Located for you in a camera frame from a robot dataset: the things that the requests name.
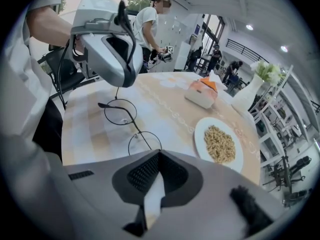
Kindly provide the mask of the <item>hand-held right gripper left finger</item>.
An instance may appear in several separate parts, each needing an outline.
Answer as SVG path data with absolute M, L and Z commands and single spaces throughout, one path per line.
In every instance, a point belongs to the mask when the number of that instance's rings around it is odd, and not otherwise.
M 152 150 L 114 173 L 112 186 L 122 201 L 144 205 L 145 196 L 160 172 L 159 153 L 159 149 Z

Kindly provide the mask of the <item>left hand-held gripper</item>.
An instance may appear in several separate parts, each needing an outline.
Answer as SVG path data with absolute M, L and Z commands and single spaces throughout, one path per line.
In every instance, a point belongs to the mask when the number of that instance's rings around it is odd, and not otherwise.
M 131 87 L 143 65 L 123 0 L 81 0 L 69 40 L 69 57 L 114 87 Z

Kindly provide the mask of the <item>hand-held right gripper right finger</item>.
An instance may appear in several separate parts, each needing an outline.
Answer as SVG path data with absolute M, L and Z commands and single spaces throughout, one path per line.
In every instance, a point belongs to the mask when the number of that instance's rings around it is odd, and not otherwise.
M 158 153 L 158 168 L 165 192 L 161 208 L 187 205 L 203 187 L 203 175 L 198 168 L 165 150 Z

